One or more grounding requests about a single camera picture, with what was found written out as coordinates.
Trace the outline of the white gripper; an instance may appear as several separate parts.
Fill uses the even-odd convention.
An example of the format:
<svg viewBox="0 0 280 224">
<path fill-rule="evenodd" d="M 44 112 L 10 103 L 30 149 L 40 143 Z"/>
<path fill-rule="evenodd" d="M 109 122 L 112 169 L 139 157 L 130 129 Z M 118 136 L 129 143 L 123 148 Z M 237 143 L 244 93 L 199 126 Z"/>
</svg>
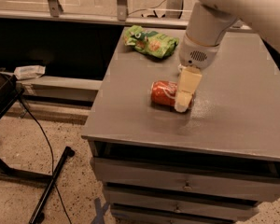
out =
<svg viewBox="0 0 280 224">
<path fill-rule="evenodd" d="M 212 63 L 218 49 L 219 44 L 209 45 L 184 34 L 179 51 L 180 64 L 177 66 L 178 72 L 181 72 L 175 93 L 175 110 L 177 112 L 183 113 L 188 110 L 202 79 L 200 69 L 205 69 Z"/>
</svg>

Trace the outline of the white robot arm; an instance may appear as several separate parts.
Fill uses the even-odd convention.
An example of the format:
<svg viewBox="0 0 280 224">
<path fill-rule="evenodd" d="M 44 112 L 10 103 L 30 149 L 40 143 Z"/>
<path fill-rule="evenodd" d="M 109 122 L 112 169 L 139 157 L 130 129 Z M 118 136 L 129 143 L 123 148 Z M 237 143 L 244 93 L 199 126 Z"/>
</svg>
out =
<svg viewBox="0 0 280 224">
<path fill-rule="evenodd" d="M 175 110 L 188 109 L 227 30 L 242 21 L 280 54 L 280 0 L 197 0 L 179 51 Z"/>
</svg>

